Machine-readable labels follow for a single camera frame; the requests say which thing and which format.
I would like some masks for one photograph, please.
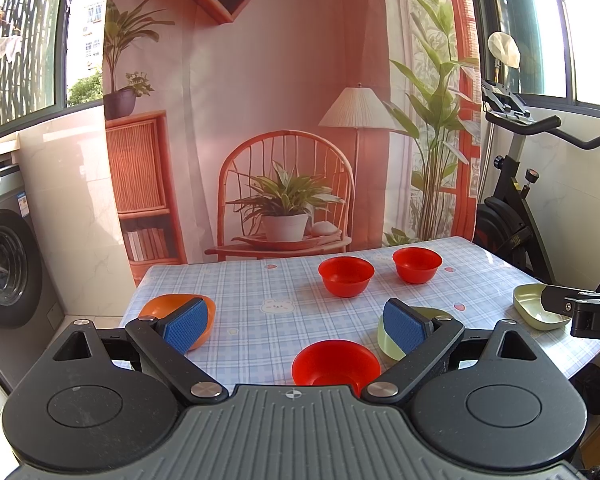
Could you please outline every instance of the exercise bike knob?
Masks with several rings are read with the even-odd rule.
[[[526,170],[525,178],[529,184],[535,184],[540,178],[540,174],[536,170],[528,168],[528,170]]]

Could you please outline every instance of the washing machine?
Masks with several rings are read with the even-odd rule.
[[[17,164],[0,168],[0,386],[8,394],[64,319],[38,248]]]

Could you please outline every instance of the gray ribbed panel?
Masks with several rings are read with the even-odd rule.
[[[285,394],[302,393],[297,399]],[[564,463],[515,480],[572,480]],[[240,386],[218,406],[191,408],[171,438],[129,466],[83,476],[23,466],[9,480],[486,480],[444,462],[400,412],[346,386]]]

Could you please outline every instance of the lampshade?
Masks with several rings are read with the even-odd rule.
[[[345,88],[318,126],[400,128],[371,88]]]

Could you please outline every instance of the blue and white checkered tablecloth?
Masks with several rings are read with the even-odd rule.
[[[376,273],[351,299],[328,293],[317,268],[324,256],[243,260],[152,267],[133,295],[122,325],[162,294],[203,294],[216,302],[209,340],[187,357],[232,391],[237,383],[293,384],[291,363],[305,346],[348,339],[369,348],[383,368],[394,361],[376,339],[378,317],[389,298],[451,313],[468,328],[491,329],[503,318],[524,322],[512,304],[513,289],[534,280],[464,238],[423,242],[442,266],[430,282],[407,285],[396,274],[387,247],[350,253]],[[558,368],[570,377],[600,352],[600,340],[571,337],[570,325],[538,332],[524,324]]]

